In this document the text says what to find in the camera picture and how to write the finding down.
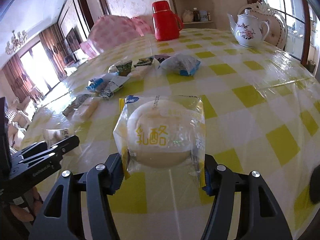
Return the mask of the person's left hand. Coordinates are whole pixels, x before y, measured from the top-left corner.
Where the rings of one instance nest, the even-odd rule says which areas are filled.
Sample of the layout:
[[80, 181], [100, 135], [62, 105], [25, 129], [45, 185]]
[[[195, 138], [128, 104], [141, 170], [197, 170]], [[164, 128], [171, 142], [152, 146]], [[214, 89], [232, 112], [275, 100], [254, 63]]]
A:
[[9, 203], [12, 214], [22, 222], [33, 222], [43, 205], [36, 187]]

